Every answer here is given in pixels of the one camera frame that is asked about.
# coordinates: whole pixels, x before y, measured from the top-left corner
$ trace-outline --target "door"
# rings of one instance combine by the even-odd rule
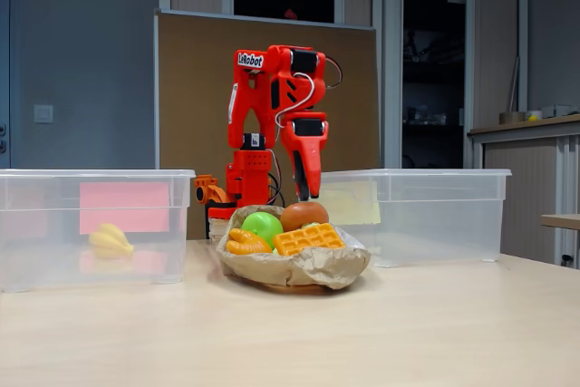
[[[404,0],[403,168],[463,168],[467,0]]]
[[[0,0],[0,169],[10,168],[10,0]]]

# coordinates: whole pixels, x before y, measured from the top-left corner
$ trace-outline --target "orange waffle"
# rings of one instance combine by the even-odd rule
[[[346,245],[330,224],[289,231],[272,238],[280,256],[292,256],[308,247],[344,248]]]

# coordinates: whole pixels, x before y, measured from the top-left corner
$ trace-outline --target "toy banana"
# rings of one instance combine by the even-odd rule
[[[125,233],[123,233],[123,231],[114,224],[109,223],[101,224],[99,231],[101,231],[102,233],[106,233],[107,235],[113,236],[124,246],[131,247],[131,244],[129,243],[127,237],[125,236]]]
[[[113,224],[103,224],[99,231],[89,235],[93,254],[98,258],[130,257],[133,246],[125,234]]]

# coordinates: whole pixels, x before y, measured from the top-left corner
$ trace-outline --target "doorway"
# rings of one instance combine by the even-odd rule
[[[403,168],[463,168],[466,0],[403,0]]]

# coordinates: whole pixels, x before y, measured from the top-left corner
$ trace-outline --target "toy fruit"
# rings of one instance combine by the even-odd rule
[[[251,231],[260,236],[271,248],[274,248],[272,237],[284,231],[278,218],[266,212],[256,212],[249,215],[242,224],[242,230]]]
[[[101,224],[101,226],[99,227],[99,231],[113,236],[115,239],[117,239],[118,242],[121,242],[126,247],[131,246],[131,244],[127,240],[127,237],[125,236],[125,233],[123,233],[123,230],[121,230],[114,224],[109,223]]]
[[[133,254],[133,246],[125,234],[113,224],[101,225],[99,231],[89,235],[89,243],[98,258],[129,257]]]
[[[282,223],[284,231],[293,231],[313,222],[319,224],[327,223],[328,212],[319,203],[296,203],[284,209],[280,217],[280,222]]]

